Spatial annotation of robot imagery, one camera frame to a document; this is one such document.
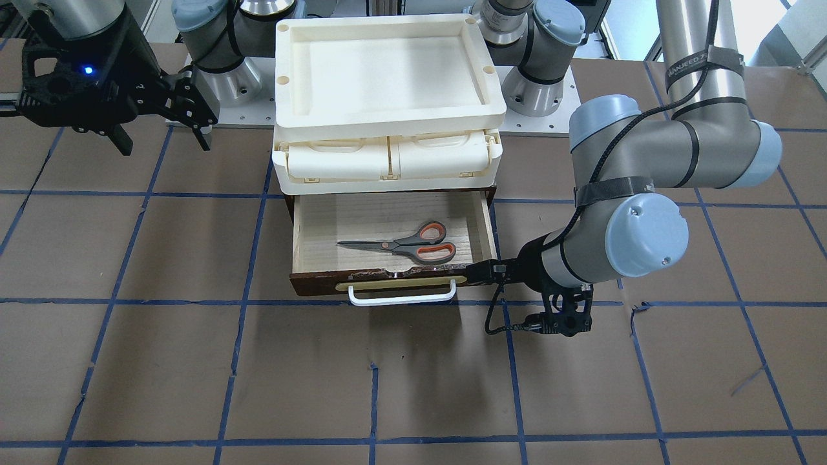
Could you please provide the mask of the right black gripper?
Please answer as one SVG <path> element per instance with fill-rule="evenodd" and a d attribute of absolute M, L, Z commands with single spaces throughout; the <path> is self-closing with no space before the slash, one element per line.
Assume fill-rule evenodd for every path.
<path fill-rule="evenodd" d="M 105 50 L 112 52 L 113 62 L 107 65 L 104 88 L 113 91 L 113 104 L 92 110 L 85 132 L 108 136 L 122 156 L 130 156 L 134 142 L 122 125 L 139 115 L 155 114 L 189 127 L 199 147 L 210 151 L 219 102 L 194 66 L 177 74 L 163 71 L 127 6 L 98 38 L 111 39 Z"/>

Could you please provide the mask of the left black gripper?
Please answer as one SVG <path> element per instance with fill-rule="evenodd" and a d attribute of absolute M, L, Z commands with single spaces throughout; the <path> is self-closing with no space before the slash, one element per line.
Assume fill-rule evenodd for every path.
<path fill-rule="evenodd" d="M 527 242 L 519 256 L 506 261 L 487 260 L 467 265 L 464 268 L 466 285 L 523 283 L 533 291 L 558 291 L 558 285 L 546 272 L 541 261 L 543 245 L 549 234 Z"/>

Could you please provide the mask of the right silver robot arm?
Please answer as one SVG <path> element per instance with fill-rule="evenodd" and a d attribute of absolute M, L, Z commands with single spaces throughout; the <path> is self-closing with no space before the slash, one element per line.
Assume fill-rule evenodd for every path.
<path fill-rule="evenodd" d="M 141 115 L 189 127 L 204 150 L 222 109 L 260 90 L 254 57 L 271 57 L 275 32 L 298 18 L 301 1 L 174 1 L 175 26 L 191 62 L 160 67 L 124 1 L 15 1 L 34 35 L 23 47 L 23 88 L 12 117 L 41 127 L 106 136 L 122 155 L 122 129 Z"/>

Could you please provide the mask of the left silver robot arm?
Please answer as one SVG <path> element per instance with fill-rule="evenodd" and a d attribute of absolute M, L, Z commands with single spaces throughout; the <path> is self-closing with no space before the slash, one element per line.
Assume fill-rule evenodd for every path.
<path fill-rule="evenodd" d="M 671 267 L 684 256 L 689 229 L 659 188 L 751 187 L 777 170 L 782 138 L 750 116 L 730 3 L 658 1 L 656 8 L 671 118 L 660 118 L 659 108 L 642 112 L 625 95 L 579 106 L 569 131 L 570 223 L 513 259 L 470 265 L 469 285 L 579 288 Z"/>

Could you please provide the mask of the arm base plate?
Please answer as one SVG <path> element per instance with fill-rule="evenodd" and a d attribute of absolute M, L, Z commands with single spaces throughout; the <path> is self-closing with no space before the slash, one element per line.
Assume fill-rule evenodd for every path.
<path fill-rule="evenodd" d="M 246 57 L 228 72 L 198 73 L 220 103 L 216 127 L 272 129 L 275 124 L 275 59 Z"/>
<path fill-rule="evenodd" d="M 509 108 L 504 123 L 499 127 L 500 133 L 515 136 L 568 136 L 571 115 L 581 106 L 571 65 L 567 67 L 564 79 L 554 85 L 552 92 L 540 96 L 541 99 L 531 114 L 520 114 Z"/>

